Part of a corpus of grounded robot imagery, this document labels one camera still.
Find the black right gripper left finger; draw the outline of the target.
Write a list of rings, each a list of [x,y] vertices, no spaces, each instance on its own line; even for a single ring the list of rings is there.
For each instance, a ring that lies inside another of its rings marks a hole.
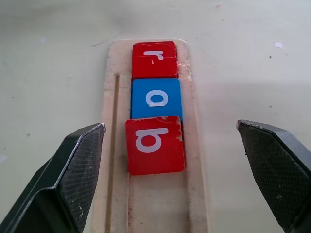
[[[97,186],[105,124],[67,135],[31,178],[0,233],[82,233]]]

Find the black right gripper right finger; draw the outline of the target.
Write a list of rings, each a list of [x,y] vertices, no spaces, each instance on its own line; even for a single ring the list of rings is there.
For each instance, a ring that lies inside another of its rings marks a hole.
[[[311,233],[311,151],[289,131],[238,120],[255,182],[285,233]]]

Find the red letter b block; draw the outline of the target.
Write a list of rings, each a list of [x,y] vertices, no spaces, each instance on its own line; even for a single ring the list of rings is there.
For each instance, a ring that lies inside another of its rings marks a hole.
[[[131,175],[184,170],[182,125],[178,116],[129,119],[125,131]]]

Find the light wooden letter tray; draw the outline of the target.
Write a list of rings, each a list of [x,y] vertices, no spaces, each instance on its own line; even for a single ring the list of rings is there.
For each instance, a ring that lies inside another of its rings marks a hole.
[[[209,233],[196,96],[185,41],[175,39],[181,82],[186,167],[178,173],[131,176],[125,122],[130,117],[132,47],[109,45],[102,122],[106,125],[93,201],[92,233]]]

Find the blue letter o block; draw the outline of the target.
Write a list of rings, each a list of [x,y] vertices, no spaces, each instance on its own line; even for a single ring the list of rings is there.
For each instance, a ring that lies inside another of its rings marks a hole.
[[[131,118],[178,116],[183,118],[180,80],[146,78],[132,82]]]

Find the red letter r block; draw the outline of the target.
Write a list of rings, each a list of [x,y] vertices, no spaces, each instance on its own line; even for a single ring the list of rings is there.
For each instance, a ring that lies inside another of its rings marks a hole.
[[[132,79],[177,77],[177,51],[173,41],[140,42],[133,45]]]

